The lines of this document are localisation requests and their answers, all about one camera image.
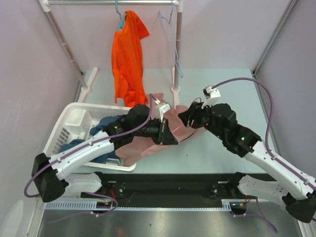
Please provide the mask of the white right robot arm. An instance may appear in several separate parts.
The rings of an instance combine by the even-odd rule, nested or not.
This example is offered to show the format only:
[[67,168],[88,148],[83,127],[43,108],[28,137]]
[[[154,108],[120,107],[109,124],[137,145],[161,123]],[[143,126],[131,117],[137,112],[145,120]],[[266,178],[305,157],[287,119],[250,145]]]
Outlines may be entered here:
[[219,138],[229,152],[257,165],[276,180],[270,183],[236,173],[228,185],[231,197],[255,196],[280,205],[301,222],[314,220],[315,177],[293,166],[267,148],[268,143],[263,142],[258,134],[238,124],[236,113],[228,104],[204,107],[202,103],[193,102],[178,117],[186,127],[205,128]]

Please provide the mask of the light blue clothes hanger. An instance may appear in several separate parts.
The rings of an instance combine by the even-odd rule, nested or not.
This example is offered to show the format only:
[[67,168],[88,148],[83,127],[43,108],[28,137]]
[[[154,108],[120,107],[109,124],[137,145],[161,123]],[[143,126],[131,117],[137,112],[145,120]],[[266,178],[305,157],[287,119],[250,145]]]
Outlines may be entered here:
[[[175,69],[176,69],[179,77],[183,78],[182,66],[181,66],[181,63],[178,59],[179,53],[176,49],[176,42],[177,42],[176,34],[174,33],[173,26],[172,26],[172,17],[173,17],[173,13],[175,10],[176,10],[175,0],[171,0],[171,10],[170,10],[169,18],[164,17],[161,11],[158,12],[158,17],[159,17],[159,23],[160,23],[160,26],[162,28],[164,37],[166,39],[170,54],[171,54],[171,56],[173,58],[173,62],[175,64]],[[170,40],[167,36],[164,21],[166,22],[166,24],[168,25],[168,27],[170,29],[170,32],[172,34],[172,40]]]

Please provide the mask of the teal clothes hanger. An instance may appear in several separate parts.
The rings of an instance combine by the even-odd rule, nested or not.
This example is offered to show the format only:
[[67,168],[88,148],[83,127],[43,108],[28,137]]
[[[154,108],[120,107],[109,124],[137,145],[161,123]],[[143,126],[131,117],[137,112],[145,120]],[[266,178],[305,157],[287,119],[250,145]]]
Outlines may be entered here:
[[117,31],[121,31],[123,30],[124,26],[125,26],[125,18],[126,18],[126,13],[121,14],[118,8],[118,0],[115,0],[115,9],[116,9],[116,13],[119,16],[119,23],[117,26]]

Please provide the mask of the orange t shirt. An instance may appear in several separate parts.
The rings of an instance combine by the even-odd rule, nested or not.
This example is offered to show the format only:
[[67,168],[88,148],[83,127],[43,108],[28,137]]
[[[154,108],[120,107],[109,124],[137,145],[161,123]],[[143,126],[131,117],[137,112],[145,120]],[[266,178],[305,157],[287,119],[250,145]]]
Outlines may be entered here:
[[143,51],[141,40],[150,35],[140,17],[132,10],[125,12],[125,25],[115,32],[112,46],[112,74],[115,102],[120,98],[125,106],[146,104],[143,87]]

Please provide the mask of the pink printed t shirt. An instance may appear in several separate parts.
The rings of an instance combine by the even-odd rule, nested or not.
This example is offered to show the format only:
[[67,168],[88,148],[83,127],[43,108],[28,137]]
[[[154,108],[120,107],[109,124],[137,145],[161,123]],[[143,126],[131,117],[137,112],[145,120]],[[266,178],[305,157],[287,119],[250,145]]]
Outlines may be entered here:
[[[176,107],[175,108],[171,107],[171,109],[164,114],[164,118],[169,120],[169,126],[170,126],[171,131],[173,131],[173,129],[176,127],[177,115],[175,113],[175,109],[176,109]],[[115,154],[119,158],[123,159],[124,166],[130,167],[130,166],[133,166],[141,158],[156,154],[156,153],[158,153],[162,150],[165,150],[167,148],[170,148],[170,147],[171,147],[170,145],[157,145],[152,141],[151,138],[134,137],[134,139],[131,143],[116,150]]]

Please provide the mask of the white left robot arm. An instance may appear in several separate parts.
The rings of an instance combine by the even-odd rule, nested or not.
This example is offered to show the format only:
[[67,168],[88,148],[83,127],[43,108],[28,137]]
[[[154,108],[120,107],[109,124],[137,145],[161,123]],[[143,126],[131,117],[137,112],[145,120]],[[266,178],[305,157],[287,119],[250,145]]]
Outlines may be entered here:
[[43,202],[52,202],[64,193],[79,192],[102,198],[108,194],[109,185],[101,173],[71,173],[85,163],[111,153],[130,144],[134,137],[151,138],[157,145],[177,145],[178,141],[170,131],[168,119],[151,118],[151,109],[136,105],[126,115],[120,116],[80,144],[47,157],[41,153],[35,157],[31,173],[38,197]]

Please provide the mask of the pink clothes hanger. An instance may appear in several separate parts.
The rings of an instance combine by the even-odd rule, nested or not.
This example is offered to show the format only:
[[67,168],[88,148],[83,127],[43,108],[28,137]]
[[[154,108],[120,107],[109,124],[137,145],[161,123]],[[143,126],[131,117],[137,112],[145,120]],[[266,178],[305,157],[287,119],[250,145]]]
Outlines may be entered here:
[[180,120],[178,115],[185,112],[186,110],[188,110],[188,107],[184,105],[177,105],[175,109],[175,113],[177,115],[176,127],[173,129],[172,132],[177,138],[178,143],[184,142],[185,140],[195,136],[200,136],[205,132],[204,128],[193,129],[191,127],[186,127],[185,125],[183,125],[183,122]]

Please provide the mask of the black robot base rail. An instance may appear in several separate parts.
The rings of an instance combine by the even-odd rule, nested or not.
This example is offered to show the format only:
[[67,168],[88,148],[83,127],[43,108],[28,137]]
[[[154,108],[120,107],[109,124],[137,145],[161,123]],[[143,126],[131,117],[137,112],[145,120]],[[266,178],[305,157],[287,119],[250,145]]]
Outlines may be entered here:
[[222,199],[245,199],[237,189],[241,173],[105,174],[98,195],[114,195],[120,207],[208,208]]

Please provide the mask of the blue t shirt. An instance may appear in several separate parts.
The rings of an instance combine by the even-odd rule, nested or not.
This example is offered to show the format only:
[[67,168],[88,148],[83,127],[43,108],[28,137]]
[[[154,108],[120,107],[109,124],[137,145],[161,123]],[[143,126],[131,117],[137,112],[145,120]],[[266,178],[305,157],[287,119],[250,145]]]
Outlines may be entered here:
[[[102,118],[99,123],[95,126],[93,126],[90,131],[89,131],[89,135],[90,136],[94,136],[96,135],[99,131],[103,130],[104,127],[106,127],[107,125],[109,125],[111,122],[114,122],[116,120],[124,120],[125,115],[121,115],[121,116],[109,116],[109,117],[104,117]],[[61,148],[59,149],[58,153],[60,152],[64,152],[82,142],[84,142],[85,140],[83,139],[74,139],[72,140],[70,143],[66,143],[63,144],[61,146]],[[91,162],[93,163],[106,163],[107,160],[109,158],[113,158],[113,159],[120,159],[116,154],[115,151],[112,151],[110,153],[106,153],[103,154],[99,157],[96,157],[95,159],[91,160]]]

